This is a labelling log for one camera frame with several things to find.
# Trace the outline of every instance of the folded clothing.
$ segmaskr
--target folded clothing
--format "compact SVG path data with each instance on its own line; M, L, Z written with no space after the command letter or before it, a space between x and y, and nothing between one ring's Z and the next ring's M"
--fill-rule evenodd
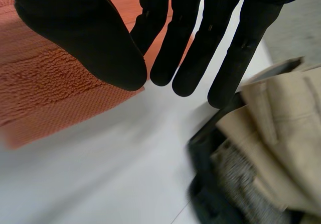
M253 186L255 169L237 148L225 141L212 155L218 185L251 224L290 224L291 213L272 206Z

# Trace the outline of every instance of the textured fabric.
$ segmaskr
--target textured fabric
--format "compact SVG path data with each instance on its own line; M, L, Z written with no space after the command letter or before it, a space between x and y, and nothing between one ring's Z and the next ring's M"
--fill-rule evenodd
M88 119L140 92L96 79L75 58L31 31L13 3L0 0L0 126L10 147Z
M255 168L230 141L212 156L218 185L251 224L290 224L290 213L273 207L253 186Z

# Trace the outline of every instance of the clothing pile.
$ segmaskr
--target clothing pile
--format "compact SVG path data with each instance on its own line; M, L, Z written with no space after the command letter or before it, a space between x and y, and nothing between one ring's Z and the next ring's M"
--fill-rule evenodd
M321 66L257 74L189 141L201 223L321 223Z

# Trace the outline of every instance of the glove finger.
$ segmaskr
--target glove finger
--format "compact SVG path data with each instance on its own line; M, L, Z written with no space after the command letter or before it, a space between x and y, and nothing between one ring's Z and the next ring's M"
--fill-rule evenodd
M240 23L208 93L211 106L223 108L229 103L266 29L276 20L282 6L244 0Z
M150 73L156 85L167 85L175 74L194 29L200 1L172 0L173 18Z
M169 0L139 0L142 14L130 32L140 52L145 55L165 25Z
M189 96L196 89L229 24L239 0L205 0L200 29L173 80L179 96Z
M138 90L147 69L110 0L16 0L21 19L54 42L98 79Z

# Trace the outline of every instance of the grout line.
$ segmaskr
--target grout line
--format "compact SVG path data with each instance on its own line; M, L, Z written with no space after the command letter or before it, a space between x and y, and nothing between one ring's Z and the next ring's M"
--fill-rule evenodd
M186 203L186 205L183 207L183 209L177 214L177 216L175 216L174 220L171 222L171 224L173 224L175 222L175 220L177 219L177 217L179 217L179 215L182 213L182 211L188 206L188 204L191 202L191 200L189 200L189 202Z

